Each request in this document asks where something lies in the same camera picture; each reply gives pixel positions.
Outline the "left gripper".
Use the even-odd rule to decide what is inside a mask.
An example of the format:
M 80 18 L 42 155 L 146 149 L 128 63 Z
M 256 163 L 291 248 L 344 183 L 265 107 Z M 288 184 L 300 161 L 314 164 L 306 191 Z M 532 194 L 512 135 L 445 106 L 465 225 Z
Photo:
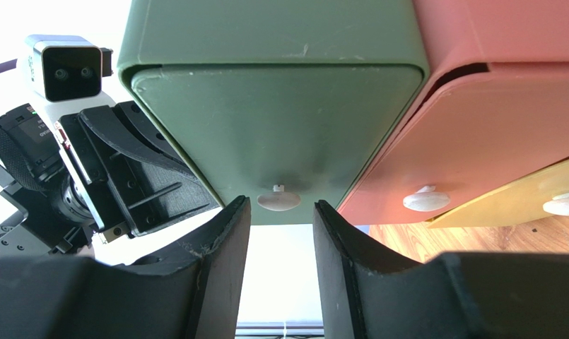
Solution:
M 105 242 L 154 233 L 218 207 L 133 101 L 68 114 L 54 127 L 66 169 L 54 207 Z

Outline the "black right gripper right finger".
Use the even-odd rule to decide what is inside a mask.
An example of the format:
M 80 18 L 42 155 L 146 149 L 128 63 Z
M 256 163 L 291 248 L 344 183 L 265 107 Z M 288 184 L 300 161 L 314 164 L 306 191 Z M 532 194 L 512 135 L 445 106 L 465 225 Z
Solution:
M 326 338 L 569 338 L 569 255 L 445 252 L 420 263 L 313 210 Z

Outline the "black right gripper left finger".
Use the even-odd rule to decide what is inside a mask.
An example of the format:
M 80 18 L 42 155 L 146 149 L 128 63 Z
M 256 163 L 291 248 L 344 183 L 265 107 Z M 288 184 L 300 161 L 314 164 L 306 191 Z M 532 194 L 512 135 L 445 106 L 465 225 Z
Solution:
M 0 258 L 0 338 L 233 338 L 250 221 L 238 196 L 129 265 Z

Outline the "green top drawer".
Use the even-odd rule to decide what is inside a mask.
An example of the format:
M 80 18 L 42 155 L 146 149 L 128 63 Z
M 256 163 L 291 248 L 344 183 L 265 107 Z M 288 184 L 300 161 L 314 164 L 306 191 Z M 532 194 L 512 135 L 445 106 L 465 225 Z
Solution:
M 425 84 L 411 1 L 133 1 L 122 85 L 222 206 L 276 185 L 339 206 Z

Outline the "red drawer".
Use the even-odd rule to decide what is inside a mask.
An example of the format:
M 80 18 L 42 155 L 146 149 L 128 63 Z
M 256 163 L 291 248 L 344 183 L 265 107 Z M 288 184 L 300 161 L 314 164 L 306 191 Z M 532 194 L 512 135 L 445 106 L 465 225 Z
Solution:
M 430 77 L 339 206 L 422 222 L 569 157 L 569 1 L 416 1 Z

